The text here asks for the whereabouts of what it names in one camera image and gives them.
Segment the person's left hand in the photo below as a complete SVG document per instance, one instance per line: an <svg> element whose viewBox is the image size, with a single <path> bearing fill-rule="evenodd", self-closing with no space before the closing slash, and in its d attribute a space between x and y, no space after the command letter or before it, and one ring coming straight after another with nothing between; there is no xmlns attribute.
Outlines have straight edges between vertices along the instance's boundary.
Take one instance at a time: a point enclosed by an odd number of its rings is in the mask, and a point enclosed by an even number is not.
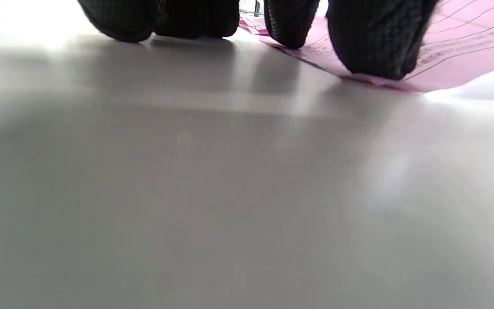
<svg viewBox="0 0 494 309"><path fill-rule="evenodd" d="M417 65L436 0L330 0L332 47L353 74L401 80ZM117 41L138 43L151 34L183 39L233 35L240 20L237 0L81 0L90 23ZM299 49L318 9L317 0L265 0L269 36Z"/></svg>

